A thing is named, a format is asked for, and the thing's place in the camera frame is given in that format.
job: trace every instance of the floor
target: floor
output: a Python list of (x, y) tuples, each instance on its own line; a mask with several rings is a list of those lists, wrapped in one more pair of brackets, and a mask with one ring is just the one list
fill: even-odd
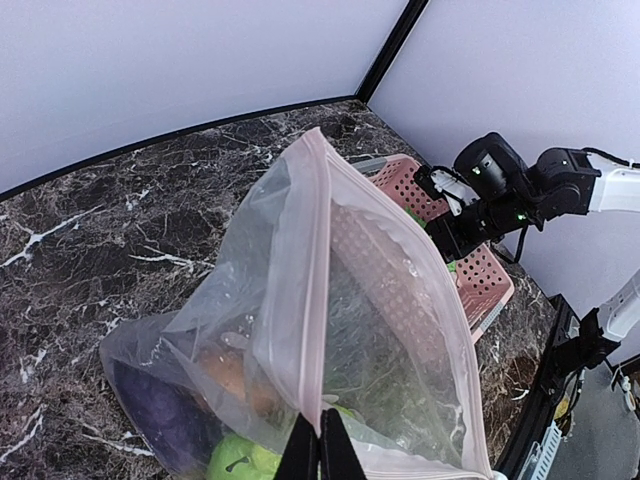
[(611, 371), (588, 371), (572, 436), (560, 445), (548, 480), (629, 480), (638, 473), (640, 422), (626, 409)]

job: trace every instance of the clear plastic bag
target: clear plastic bag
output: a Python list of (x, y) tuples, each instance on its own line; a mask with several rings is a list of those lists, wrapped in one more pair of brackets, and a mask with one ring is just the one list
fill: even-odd
[[(269, 461), (237, 453), (233, 468), (272, 475), (298, 413), (320, 433), (329, 406), (369, 478), (491, 477), (471, 336), (446, 266), (319, 129), (254, 185), (214, 271), (160, 324), (128, 326), (137, 335), (124, 343), (119, 327), (103, 342), (103, 362), (156, 453), (114, 365), (170, 385), (201, 411), (210, 478), (240, 442), (266, 449), (257, 451)], [(158, 456), (173, 473), (204, 475), (206, 454), (192, 450), (189, 468)]]

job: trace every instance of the plastic basket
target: plastic basket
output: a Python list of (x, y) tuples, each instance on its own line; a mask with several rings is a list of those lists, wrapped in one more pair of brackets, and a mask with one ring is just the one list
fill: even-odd
[[(429, 222), (447, 212), (449, 205), (443, 199), (432, 200), (415, 185), (413, 174), (419, 167), (407, 155), (392, 155), (370, 180), (402, 208), (411, 209)], [(456, 277), (458, 294), (476, 342), (513, 295), (513, 282), (484, 244), (456, 262)]]

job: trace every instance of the marble table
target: marble table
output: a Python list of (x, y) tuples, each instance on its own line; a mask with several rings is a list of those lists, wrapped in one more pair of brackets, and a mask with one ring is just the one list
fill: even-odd
[[(320, 126), (349, 161), (417, 154), (346, 101), (239, 121), (102, 161), (0, 204), (0, 478), (162, 479), (107, 384), (99, 342), (178, 309), (251, 185)], [(491, 461), (534, 378), (553, 309), (516, 293), (476, 345)]]

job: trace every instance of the white backdrop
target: white backdrop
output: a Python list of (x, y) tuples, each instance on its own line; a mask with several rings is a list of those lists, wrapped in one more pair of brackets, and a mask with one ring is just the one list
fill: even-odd
[[(432, 0), (371, 106), (443, 164), (492, 130), (529, 163), (551, 146), (640, 159), (638, 32), (632, 0)], [(638, 240), (640, 213), (563, 217), (522, 263), (582, 315), (640, 268)], [(640, 327), (611, 360), (638, 353)]]
[(180, 128), (351, 95), (405, 5), (4, 1), (0, 192)]

